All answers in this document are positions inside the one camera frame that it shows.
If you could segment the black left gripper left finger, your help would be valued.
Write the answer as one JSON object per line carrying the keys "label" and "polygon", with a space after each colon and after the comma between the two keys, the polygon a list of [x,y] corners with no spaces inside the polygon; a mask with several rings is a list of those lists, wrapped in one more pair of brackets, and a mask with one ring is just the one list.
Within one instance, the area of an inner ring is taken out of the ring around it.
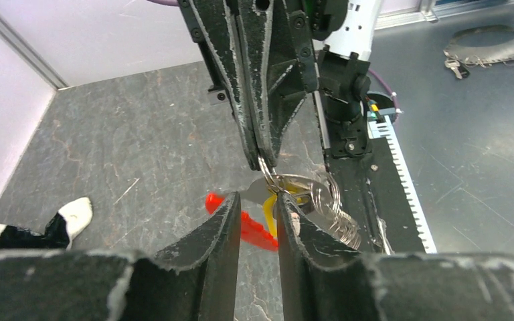
{"label": "black left gripper left finger", "polygon": [[0,250],[0,320],[232,320],[241,200],[155,255],[138,250]]}

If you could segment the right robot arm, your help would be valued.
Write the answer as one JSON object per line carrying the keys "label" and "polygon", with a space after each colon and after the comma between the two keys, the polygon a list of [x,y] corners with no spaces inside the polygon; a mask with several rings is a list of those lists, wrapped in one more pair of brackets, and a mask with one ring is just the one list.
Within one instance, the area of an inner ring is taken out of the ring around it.
{"label": "right robot arm", "polygon": [[361,115],[380,1],[179,1],[216,90],[229,100],[248,166],[275,167],[282,138],[319,91],[329,138]]}

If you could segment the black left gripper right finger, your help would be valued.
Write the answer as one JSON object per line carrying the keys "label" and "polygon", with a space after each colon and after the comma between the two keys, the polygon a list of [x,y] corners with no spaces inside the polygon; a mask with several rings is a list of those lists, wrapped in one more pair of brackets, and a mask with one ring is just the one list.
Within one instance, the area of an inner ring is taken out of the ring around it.
{"label": "black left gripper right finger", "polygon": [[514,255],[360,253],[276,210],[285,320],[514,320]]}

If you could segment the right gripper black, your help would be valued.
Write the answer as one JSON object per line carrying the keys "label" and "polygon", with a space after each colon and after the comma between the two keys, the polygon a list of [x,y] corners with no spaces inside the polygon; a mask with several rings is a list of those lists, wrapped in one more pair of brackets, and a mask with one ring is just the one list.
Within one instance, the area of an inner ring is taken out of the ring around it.
{"label": "right gripper black", "polygon": [[213,86],[230,101],[250,169],[278,163],[282,138],[319,87],[305,1],[180,1]]}

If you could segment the yellow key tag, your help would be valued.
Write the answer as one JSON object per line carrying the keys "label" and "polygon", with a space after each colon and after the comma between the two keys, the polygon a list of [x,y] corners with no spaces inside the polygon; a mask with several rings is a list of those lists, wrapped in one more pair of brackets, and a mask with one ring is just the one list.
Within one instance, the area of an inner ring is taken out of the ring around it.
{"label": "yellow key tag", "polygon": [[[310,199],[305,193],[303,189],[298,189],[296,187],[289,187],[287,191],[296,199],[298,205],[304,205]],[[278,200],[277,194],[272,190],[268,189],[269,197],[263,202],[262,210],[265,216],[266,224],[269,230],[269,233],[276,239],[278,237],[277,230],[277,210],[276,203]]]}

